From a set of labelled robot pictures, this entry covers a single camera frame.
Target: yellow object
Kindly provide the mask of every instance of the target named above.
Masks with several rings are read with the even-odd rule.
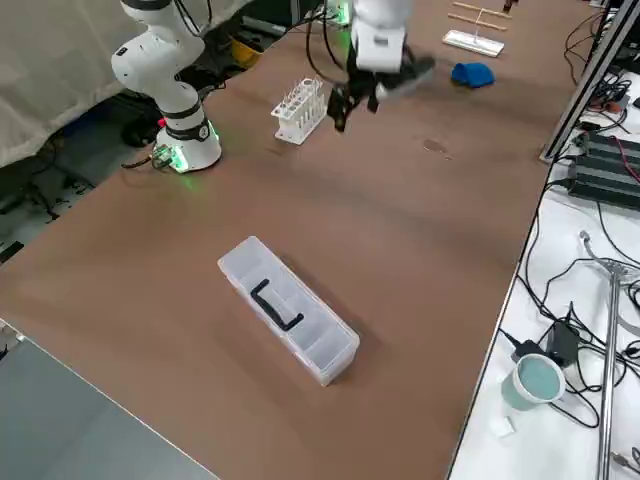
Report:
[[[245,45],[239,40],[232,38],[231,55],[233,55],[233,58],[241,67],[251,68],[256,64],[258,60],[260,60],[260,55],[262,55],[262,53]]]

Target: metal pole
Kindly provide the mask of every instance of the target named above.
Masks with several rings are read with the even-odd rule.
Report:
[[[611,291],[609,292],[609,325],[604,357],[604,378],[602,383],[602,404],[600,407],[600,445],[598,448],[598,480],[608,480],[611,459],[611,420],[613,416],[613,388],[616,366],[616,340],[618,337],[618,302],[620,282],[624,273],[615,265],[610,267]]]

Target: black electronic device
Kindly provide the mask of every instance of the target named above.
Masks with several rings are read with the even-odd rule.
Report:
[[[547,356],[560,368],[567,368],[578,361],[580,334],[565,323],[555,323],[547,334]]]
[[[569,194],[640,210],[640,144],[595,133],[579,138],[584,154],[569,168]]]
[[[321,3],[322,0],[254,0],[238,15],[247,28],[281,36]]]

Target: metal stand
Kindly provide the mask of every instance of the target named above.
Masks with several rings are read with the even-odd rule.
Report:
[[[600,444],[598,447],[598,480],[609,479],[609,463],[611,460],[611,423],[613,420],[613,389],[615,386],[616,344],[618,339],[618,303],[620,288],[630,270],[615,260],[604,260],[597,257],[591,249],[591,238],[584,230],[580,238],[589,256],[609,273],[609,323],[604,357],[604,377],[602,382],[602,403],[600,406]]]

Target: blue object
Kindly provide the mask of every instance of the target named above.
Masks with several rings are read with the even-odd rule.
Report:
[[[451,78],[471,88],[491,85],[496,80],[491,69],[484,63],[458,63],[453,67]]]

